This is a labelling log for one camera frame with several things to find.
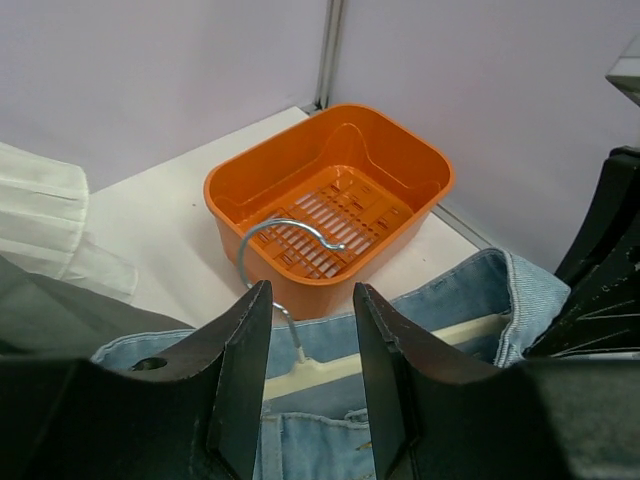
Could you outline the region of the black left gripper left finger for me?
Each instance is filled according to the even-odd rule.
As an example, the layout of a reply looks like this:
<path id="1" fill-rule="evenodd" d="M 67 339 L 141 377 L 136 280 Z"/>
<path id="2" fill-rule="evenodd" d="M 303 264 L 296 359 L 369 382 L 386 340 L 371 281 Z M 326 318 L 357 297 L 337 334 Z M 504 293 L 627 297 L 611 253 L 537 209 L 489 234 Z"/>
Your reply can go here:
<path id="1" fill-rule="evenodd" d="M 1 363 L 5 479 L 249 479 L 272 326 L 261 281 L 227 312 L 126 370 Z"/>

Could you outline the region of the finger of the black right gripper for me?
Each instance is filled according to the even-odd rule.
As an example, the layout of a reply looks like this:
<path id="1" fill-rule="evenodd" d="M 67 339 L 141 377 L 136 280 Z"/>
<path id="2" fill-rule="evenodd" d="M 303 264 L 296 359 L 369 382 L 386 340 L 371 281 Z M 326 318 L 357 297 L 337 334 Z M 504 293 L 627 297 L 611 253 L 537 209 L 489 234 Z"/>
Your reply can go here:
<path id="1" fill-rule="evenodd" d="M 639 357 L 639 150 L 604 161 L 589 210 L 555 276 L 570 295 L 525 351 L 533 357 Z"/>

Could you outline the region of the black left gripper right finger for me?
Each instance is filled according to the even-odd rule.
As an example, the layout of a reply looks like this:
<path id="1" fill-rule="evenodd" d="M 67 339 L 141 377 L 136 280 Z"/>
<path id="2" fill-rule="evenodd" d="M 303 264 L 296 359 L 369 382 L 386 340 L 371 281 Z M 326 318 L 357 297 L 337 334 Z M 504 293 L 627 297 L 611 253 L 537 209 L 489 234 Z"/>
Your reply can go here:
<path id="1" fill-rule="evenodd" d="M 365 295 L 385 300 L 373 287 Z M 439 340 L 433 354 L 379 333 L 366 322 L 361 337 L 362 373 L 379 362 L 386 373 L 379 396 L 385 413 L 370 424 L 372 445 L 379 428 L 391 442 L 374 460 L 381 479 L 428 479 L 422 463 L 434 460 L 437 438 L 446 446 L 465 427 L 479 429 L 504 417 L 514 433 L 533 423 L 538 436 L 566 474 L 561 479 L 635 479 L 639 475 L 639 365 L 631 360 L 534 360 L 501 369 L 469 361 Z"/>

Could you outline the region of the cream plastic hanger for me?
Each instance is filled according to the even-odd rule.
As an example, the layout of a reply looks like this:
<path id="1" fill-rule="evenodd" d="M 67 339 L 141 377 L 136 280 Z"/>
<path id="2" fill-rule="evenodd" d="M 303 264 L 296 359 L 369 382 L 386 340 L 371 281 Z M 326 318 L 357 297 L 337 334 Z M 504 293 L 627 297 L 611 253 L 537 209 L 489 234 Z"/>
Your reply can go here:
<path id="1" fill-rule="evenodd" d="M 236 256 L 237 271 L 242 282 L 250 288 L 252 283 L 245 272 L 245 249 L 254 235 L 279 225 L 301 229 L 315 238 L 328 251 L 345 251 L 344 243 L 330 243 L 317 229 L 300 221 L 274 218 L 259 223 L 248 230 L 241 240 Z M 355 339 L 355 323 L 348 323 L 344 317 L 331 318 L 328 322 L 296 322 L 283 305 L 275 302 L 273 308 L 280 311 L 287 322 L 292 337 L 295 360 L 290 371 L 273 376 L 265 381 L 264 401 L 272 401 L 305 390 L 320 387 L 362 372 L 358 353 L 339 356 L 343 345 Z M 500 333 L 507 324 L 504 315 L 487 315 L 467 322 L 449 326 L 434 332 L 437 339 L 449 345 L 459 345 L 476 338 Z"/>

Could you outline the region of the blue denim skirt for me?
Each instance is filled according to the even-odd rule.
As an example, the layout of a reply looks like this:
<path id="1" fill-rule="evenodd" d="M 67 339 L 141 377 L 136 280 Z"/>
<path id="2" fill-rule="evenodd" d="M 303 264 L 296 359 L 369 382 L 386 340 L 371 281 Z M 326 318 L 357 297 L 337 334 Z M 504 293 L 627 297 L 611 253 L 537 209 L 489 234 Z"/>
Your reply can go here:
<path id="1" fill-rule="evenodd" d="M 499 249 L 483 250 L 393 301 L 370 294 L 360 297 L 354 313 L 336 316 L 355 323 L 355 339 L 338 355 L 362 351 L 367 321 L 374 321 L 379 333 L 433 354 L 439 345 L 436 330 L 497 314 L 507 317 L 500 333 L 453 347 L 466 360 L 506 368 L 522 359 L 569 293 L 561 280 L 528 261 Z M 385 373 L 382 363 L 373 362 L 364 374 L 267 401 L 256 444 L 255 477 L 374 478 L 374 460 L 391 442 L 390 430 L 380 427 L 378 443 L 365 444 L 370 424 L 385 413 L 379 399 Z M 566 471 L 550 451 L 526 441 L 526 434 L 538 436 L 539 430 L 529 422 L 508 433 L 504 417 L 487 420 L 479 429 L 465 427 L 451 446 L 442 438 L 435 440 L 436 457 L 422 463 L 422 473 L 428 479 L 563 478 Z"/>

